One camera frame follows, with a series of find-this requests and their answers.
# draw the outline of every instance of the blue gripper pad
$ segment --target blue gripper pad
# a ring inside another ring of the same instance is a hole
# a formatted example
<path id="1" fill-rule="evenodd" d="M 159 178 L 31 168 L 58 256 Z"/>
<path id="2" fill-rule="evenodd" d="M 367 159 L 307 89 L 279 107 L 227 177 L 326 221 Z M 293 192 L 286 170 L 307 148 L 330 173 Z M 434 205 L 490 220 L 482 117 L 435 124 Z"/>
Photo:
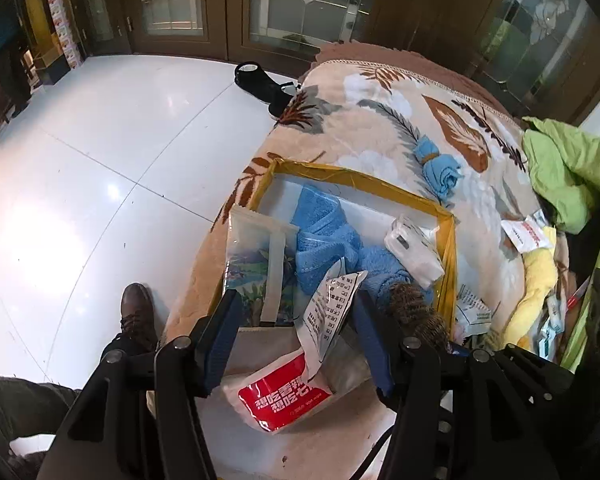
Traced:
<path id="1" fill-rule="evenodd" d="M 203 383 L 209 393 L 220 384 L 241 320 L 242 297 L 235 290 L 228 290 L 212 314 L 198 346 L 205 352 Z"/>
<path id="2" fill-rule="evenodd" d="M 365 353 L 366 363 L 369 365 L 376 387 L 382 390 L 385 397 L 389 397 L 394 389 L 394 380 L 391 377 L 389 353 L 382 342 L 373 313 L 369 311 L 375 308 L 368 292 L 357 291 L 353 297 L 351 310 L 358 341 Z"/>

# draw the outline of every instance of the stacked boxes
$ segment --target stacked boxes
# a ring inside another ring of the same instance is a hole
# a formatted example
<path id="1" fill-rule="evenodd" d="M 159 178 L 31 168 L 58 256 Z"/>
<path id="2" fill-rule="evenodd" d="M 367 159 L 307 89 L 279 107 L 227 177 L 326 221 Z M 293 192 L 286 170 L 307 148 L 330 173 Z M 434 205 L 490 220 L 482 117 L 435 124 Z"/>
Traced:
<path id="1" fill-rule="evenodd" d="M 71 69 L 77 68 L 82 64 L 80 51 L 74 41 L 74 35 L 69 27 L 69 19 L 66 16 L 62 0 L 47 0 L 49 2 L 49 11 L 51 11 L 51 19 L 56 28 L 58 41 L 62 47 L 62 52 L 66 57 L 66 62 Z"/>

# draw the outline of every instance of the person's leg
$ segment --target person's leg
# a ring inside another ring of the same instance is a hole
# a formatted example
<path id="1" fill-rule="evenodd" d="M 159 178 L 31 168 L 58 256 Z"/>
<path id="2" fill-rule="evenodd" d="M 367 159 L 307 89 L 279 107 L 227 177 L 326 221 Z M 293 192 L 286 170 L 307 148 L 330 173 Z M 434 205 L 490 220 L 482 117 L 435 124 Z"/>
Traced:
<path id="1" fill-rule="evenodd" d="M 0 377 L 0 455 L 16 438 L 54 434 L 78 392 L 57 384 Z"/>

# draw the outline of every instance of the clear plastic bag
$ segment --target clear plastic bag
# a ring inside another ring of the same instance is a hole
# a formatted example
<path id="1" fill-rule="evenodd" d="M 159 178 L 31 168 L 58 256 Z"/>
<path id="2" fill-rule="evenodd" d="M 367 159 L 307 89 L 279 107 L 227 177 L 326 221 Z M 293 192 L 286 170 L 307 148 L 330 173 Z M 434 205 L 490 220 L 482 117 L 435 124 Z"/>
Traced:
<path id="1" fill-rule="evenodd" d="M 240 206 L 229 212 L 222 291 L 242 296 L 241 326 L 291 326 L 298 228 Z"/>

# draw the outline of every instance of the yellow cloth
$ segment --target yellow cloth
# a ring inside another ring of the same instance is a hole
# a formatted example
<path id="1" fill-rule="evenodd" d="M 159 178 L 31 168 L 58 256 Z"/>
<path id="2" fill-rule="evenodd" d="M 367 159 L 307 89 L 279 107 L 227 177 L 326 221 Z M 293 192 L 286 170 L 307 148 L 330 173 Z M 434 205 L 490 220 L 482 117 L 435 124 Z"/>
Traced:
<path id="1" fill-rule="evenodd" d="M 544 234 L 551 241 L 551 249 L 535 249 L 522 255 L 525 266 L 525 295 L 513 311 L 504 334 L 502 347 L 507 343 L 518 344 L 520 338 L 531 329 L 540 315 L 544 298 L 558 281 L 558 270 L 555 268 L 555 229 L 543 227 Z"/>

